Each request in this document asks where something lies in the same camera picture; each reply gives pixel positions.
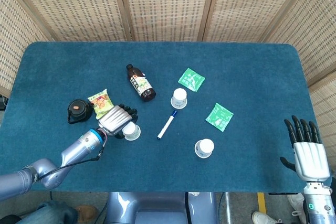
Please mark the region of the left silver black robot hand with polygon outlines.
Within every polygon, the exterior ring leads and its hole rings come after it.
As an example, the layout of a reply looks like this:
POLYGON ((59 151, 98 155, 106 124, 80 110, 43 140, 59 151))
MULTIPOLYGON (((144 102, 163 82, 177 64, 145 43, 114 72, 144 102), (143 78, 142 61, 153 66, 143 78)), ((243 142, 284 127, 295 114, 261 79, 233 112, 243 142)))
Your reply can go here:
POLYGON ((132 109, 124 104, 115 105, 98 120, 98 127, 103 129, 108 136, 117 139, 125 138, 122 129, 130 122, 138 119, 137 109, 132 109))

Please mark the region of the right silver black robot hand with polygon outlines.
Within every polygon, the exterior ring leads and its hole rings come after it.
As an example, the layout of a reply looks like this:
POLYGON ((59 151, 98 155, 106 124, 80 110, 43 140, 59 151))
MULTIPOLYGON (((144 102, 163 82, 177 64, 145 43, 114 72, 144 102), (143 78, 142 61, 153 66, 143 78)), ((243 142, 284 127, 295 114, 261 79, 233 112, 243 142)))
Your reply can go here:
POLYGON ((287 169, 306 182, 324 182, 330 177, 330 169, 326 150, 321 141, 318 127, 312 121, 298 119, 284 120, 295 162, 289 162, 285 157, 280 161, 287 169))

